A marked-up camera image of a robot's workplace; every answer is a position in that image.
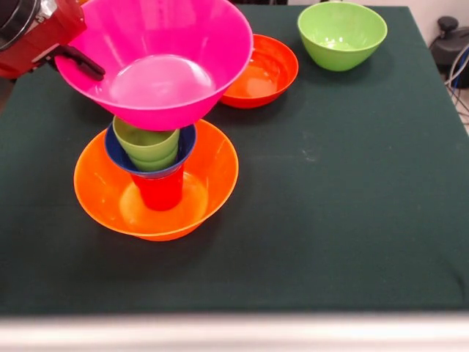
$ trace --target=white wall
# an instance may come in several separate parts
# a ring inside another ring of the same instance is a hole
[[[454,16],[460,26],[469,26],[469,0],[348,0],[372,6],[408,6],[427,43],[438,35],[437,19]],[[289,0],[289,4],[315,4],[318,0]]]

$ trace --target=pink bowl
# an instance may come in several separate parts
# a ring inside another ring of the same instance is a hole
[[[227,0],[90,0],[87,30],[71,42],[106,70],[102,81],[57,57],[81,94],[154,131],[203,118],[244,71],[253,33]]]

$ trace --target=bowl rim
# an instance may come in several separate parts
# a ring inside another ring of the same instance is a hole
[[[207,127],[209,128],[212,128],[214,129],[217,133],[221,134],[223,137],[224,137],[224,143],[226,143],[228,145],[228,148],[232,151],[233,153],[233,156],[234,156],[234,162],[235,162],[235,170],[234,170],[234,180],[233,180],[233,183],[231,184],[231,186],[229,187],[229,191],[226,193],[225,197],[222,199],[222,201],[220,202],[220,204],[217,204],[214,209],[212,211],[210,211],[209,213],[206,213],[203,217],[201,217],[200,219],[194,221],[192,224],[188,225],[188,226],[185,226],[185,227],[182,227],[182,228],[179,228],[177,230],[170,230],[170,231],[166,231],[166,232],[157,232],[157,233],[139,233],[139,232],[132,232],[132,231],[124,231],[124,230],[120,230],[118,228],[116,228],[115,226],[112,226],[111,224],[109,223],[104,223],[102,222],[101,220],[99,220],[97,218],[97,216],[94,215],[94,213],[92,213],[86,206],[85,206],[85,203],[83,202],[82,198],[78,195],[78,192],[77,192],[77,182],[78,182],[78,170],[79,168],[81,167],[81,163],[83,161],[83,158],[82,156],[85,154],[85,152],[87,152],[87,150],[89,148],[92,147],[93,144],[97,143],[99,139],[102,139],[102,142],[104,143],[104,138],[106,136],[106,130],[103,130],[101,132],[99,132],[98,135],[96,135],[86,146],[85,148],[82,150],[80,156],[78,157],[78,160],[77,160],[77,163],[75,165],[75,169],[74,169],[74,172],[73,172],[73,188],[74,188],[74,192],[75,192],[75,196],[77,197],[78,199],[78,202],[80,203],[80,206],[82,207],[82,209],[85,211],[85,213],[88,214],[88,216],[93,219],[94,221],[96,221],[98,224],[100,224],[101,226],[107,228],[107,229],[110,229],[112,231],[115,231],[115,232],[118,232],[118,233],[122,233],[122,234],[125,234],[125,235],[132,235],[132,236],[135,236],[135,237],[138,237],[138,238],[165,238],[167,236],[170,236],[170,235],[175,235],[175,234],[179,234],[179,233],[184,233],[185,231],[190,231],[191,229],[193,229],[194,227],[198,227],[200,224],[204,223],[207,219],[209,219],[211,216],[213,216],[216,212],[218,212],[221,207],[224,206],[224,204],[228,201],[228,199],[230,198],[230,196],[232,195],[235,187],[236,187],[236,184],[237,184],[237,180],[239,178],[239,170],[240,170],[240,163],[239,163],[239,158],[238,158],[238,155],[236,153],[236,149],[235,149],[235,146],[233,145],[233,143],[231,142],[231,140],[228,138],[228,136],[222,131],[220,130],[218,127],[216,127],[215,125],[207,122],[207,121],[204,121],[203,119],[200,119],[196,124],[195,124],[195,127],[196,127],[196,130],[197,130],[197,125],[198,124],[205,124],[207,125]]]
[[[308,11],[310,11],[312,8],[314,7],[319,7],[319,6],[355,6],[355,7],[360,7],[361,9],[365,10],[365,11],[368,11],[370,12],[371,14],[373,14],[374,16],[376,16],[378,19],[380,19],[381,23],[384,25],[384,33],[383,33],[383,36],[377,41],[375,42],[374,44],[371,44],[371,45],[368,45],[366,47],[363,47],[363,48],[359,48],[359,49],[335,49],[335,48],[329,48],[327,46],[324,46],[320,43],[318,43],[317,41],[315,40],[312,40],[310,39],[306,33],[304,32],[304,30],[302,29],[301,25],[300,25],[300,22],[301,22],[301,18],[305,15],[305,13],[307,13]],[[298,27],[298,30],[300,31],[300,34],[301,36],[308,40],[310,43],[313,43],[315,45],[318,45],[320,48],[324,48],[328,51],[333,51],[333,52],[336,52],[336,53],[358,53],[360,51],[366,51],[366,50],[369,50],[369,49],[372,49],[372,48],[376,48],[377,46],[379,46],[383,41],[384,39],[386,39],[386,37],[388,36],[388,24],[386,23],[386,21],[384,20],[384,18],[379,14],[377,13],[376,11],[370,9],[369,7],[367,6],[364,6],[364,5],[361,5],[361,4],[356,4],[355,2],[349,2],[349,1],[328,1],[328,2],[319,2],[317,4],[313,4],[311,6],[308,6],[307,8],[305,8],[303,11],[301,11],[300,15],[298,16],[298,19],[297,19],[297,27]]]
[[[81,5],[81,8],[83,10],[85,10],[88,6],[91,6],[91,4],[94,2],[94,1],[97,1],[97,0],[88,0],[87,2],[85,2],[83,5]],[[144,107],[135,107],[135,106],[129,106],[129,105],[126,105],[126,104],[119,104],[119,103],[115,103],[113,101],[110,101],[110,100],[107,100],[107,99],[102,99],[102,98],[99,98],[99,97],[96,97],[94,96],[93,94],[90,94],[88,93],[86,90],[83,90],[83,89],[79,89],[76,84],[72,83],[70,81],[70,79],[68,77],[66,77],[63,73],[62,73],[62,70],[60,69],[60,64],[56,62],[56,66],[57,66],[57,70],[59,71],[60,73],[60,76],[73,88],[75,89],[77,92],[80,92],[82,95],[84,95],[85,97],[88,97],[89,99],[92,99],[93,101],[95,101],[96,103],[99,103],[99,104],[103,104],[105,106],[111,106],[113,108],[118,108],[118,109],[127,109],[127,110],[134,110],[134,111],[164,111],[164,110],[169,110],[169,109],[180,109],[180,108],[184,108],[186,106],[190,106],[190,105],[193,105],[193,104],[196,104],[196,103],[201,103],[205,100],[208,100],[210,98],[214,98],[216,97],[217,95],[219,94],[222,94],[222,92],[225,92],[229,86],[232,85],[232,83],[234,81],[236,81],[238,79],[239,76],[241,76],[241,74],[244,72],[244,70],[247,68],[248,64],[249,64],[249,60],[251,59],[251,55],[252,55],[252,51],[253,51],[253,48],[254,48],[254,37],[253,37],[253,32],[252,32],[252,28],[251,28],[251,25],[248,21],[248,19],[246,18],[246,16],[243,14],[243,12],[238,8],[236,7],[233,3],[231,3],[229,0],[219,0],[219,1],[222,1],[223,3],[226,3],[226,5],[228,7],[230,7],[234,13],[236,13],[241,21],[244,23],[245,27],[247,28],[248,32],[249,32],[249,46],[250,46],[250,53],[246,59],[246,61],[244,62],[244,64],[242,65],[242,67],[240,68],[240,71],[232,78],[230,79],[228,82],[226,82],[223,86],[217,88],[217,90],[213,91],[213,92],[210,92],[210,93],[207,93],[206,95],[203,95],[202,97],[200,98],[196,98],[196,99],[192,99],[192,100],[188,100],[188,101],[185,101],[183,103],[178,103],[178,104],[173,104],[173,105],[167,105],[167,106],[144,106]]]
[[[230,99],[237,99],[237,100],[257,100],[257,99],[265,99],[265,98],[270,98],[270,97],[273,97],[275,95],[278,95],[278,94],[281,94],[282,92],[285,92],[292,84],[293,82],[296,80],[296,78],[298,77],[298,73],[300,71],[300,63],[298,61],[298,58],[296,56],[296,54],[293,52],[293,50],[285,43],[281,42],[280,40],[274,38],[274,37],[269,37],[267,35],[263,35],[263,34],[256,34],[254,33],[253,34],[253,39],[255,37],[259,37],[259,38],[264,38],[266,40],[269,40],[270,42],[273,42],[283,48],[285,48],[288,52],[288,54],[295,59],[295,74],[292,76],[291,79],[288,80],[288,82],[284,85],[284,87],[282,87],[281,89],[277,89],[274,93],[270,93],[270,94],[267,94],[267,95],[257,95],[256,97],[240,97],[238,95],[230,95],[230,94],[227,94],[226,92],[223,94],[223,96],[225,98],[230,98]],[[251,61],[251,57],[253,55],[253,53],[256,51],[256,47],[254,46],[253,48],[253,52],[251,54],[251,56],[249,57],[249,62]]]

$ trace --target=blue bowl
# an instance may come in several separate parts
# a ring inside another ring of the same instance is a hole
[[[179,143],[177,145],[176,162],[166,169],[151,172],[142,172],[135,167],[117,140],[112,124],[109,125],[106,131],[105,144],[109,158],[121,169],[143,178],[162,178],[177,171],[184,164],[185,160],[192,153],[196,145],[196,140],[197,133],[195,125],[181,128]]]

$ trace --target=black cable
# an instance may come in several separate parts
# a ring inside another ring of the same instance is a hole
[[[446,88],[449,90],[449,92],[452,92],[451,88],[449,88],[448,86],[446,86]],[[461,106],[469,113],[469,107],[464,104],[464,102],[461,100],[461,89],[459,89],[458,95],[455,95],[455,98],[456,103],[454,104],[454,107],[457,107],[457,104],[461,104]]]

